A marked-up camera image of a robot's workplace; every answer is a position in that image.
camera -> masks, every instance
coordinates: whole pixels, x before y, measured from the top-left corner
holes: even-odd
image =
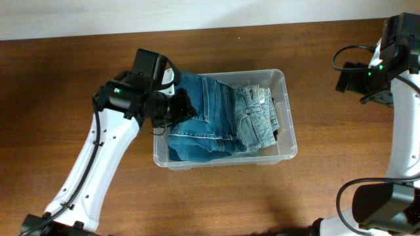
[[[343,68],[368,68],[368,65],[346,62]],[[362,94],[364,96],[360,99],[360,102],[363,104],[372,101],[391,108],[394,106],[394,99],[390,91],[389,79],[384,74],[364,71],[349,73],[343,71],[340,74],[335,90],[339,92],[345,92],[348,90]]]
[[[167,64],[171,82],[162,84]],[[124,71],[108,81],[98,92],[98,108],[110,108],[134,117],[141,126],[151,118],[154,128],[175,126],[196,115],[188,93],[183,88],[172,95],[162,92],[180,83],[181,72],[164,55],[138,49],[131,71]]]

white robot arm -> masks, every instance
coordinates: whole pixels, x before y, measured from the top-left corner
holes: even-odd
[[[91,129],[70,175],[43,217],[26,216],[20,235],[94,235],[110,182],[145,118],[166,128],[196,114],[186,91],[174,90],[179,82],[180,71],[169,59],[139,49],[131,71],[94,96]]]
[[[361,186],[353,199],[353,209],[343,212],[345,221],[355,230],[365,235],[405,235],[420,233],[420,16],[403,13],[389,18],[384,23],[383,38],[378,42],[373,58],[367,68],[386,70],[385,76],[400,78],[392,79],[390,89],[375,90],[373,93],[357,88],[357,77],[374,80],[373,72],[353,74],[353,78],[345,79],[347,90],[366,93],[362,103],[373,100],[394,108],[394,130],[392,136],[392,153],[388,166],[387,178],[411,178],[416,181],[388,184],[392,189],[381,192]],[[384,76],[378,73],[377,81]],[[387,195],[386,197],[369,196],[369,193]],[[344,225],[339,216],[318,220],[312,235],[320,236],[356,236],[359,233],[351,231]]]

folded jeans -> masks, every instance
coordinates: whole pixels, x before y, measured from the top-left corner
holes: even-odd
[[[167,137],[171,160],[204,162],[276,143],[278,123],[268,88],[232,88],[191,73],[182,73],[175,89],[181,88],[197,115],[172,128]]]

wood grain surface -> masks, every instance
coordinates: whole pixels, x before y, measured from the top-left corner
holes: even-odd
[[[285,74],[297,156],[277,165],[175,172],[153,161],[153,138],[129,146],[105,197],[101,235],[249,235],[336,215],[347,181],[384,176],[393,110],[335,91],[335,51],[374,45],[383,20],[130,33],[0,42],[0,235],[42,215],[87,137],[91,96],[131,68],[137,48],[193,73],[278,68]],[[353,50],[346,60],[369,62]],[[152,131],[149,124],[144,128]],[[351,205],[353,191],[343,195]]]

plastic storage bin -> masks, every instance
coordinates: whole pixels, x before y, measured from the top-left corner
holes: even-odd
[[[289,98],[287,95],[284,74],[278,69],[265,69],[258,71],[239,71],[230,73],[210,73],[208,77],[218,79],[229,85],[260,85],[262,88],[269,87],[271,96],[274,98],[280,128],[278,129],[277,144],[259,150],[256,157],[225,157],[206,163],[195,163],[191,161],[169,160],[167,134],[154,136],[154,161],[160,167],[171,170],[184,170],[195,167],[219,167],[225,165],[245,164],[276,164],[281,160],[292,159],[297,154],[297,143],[293,121],[291,118]]]

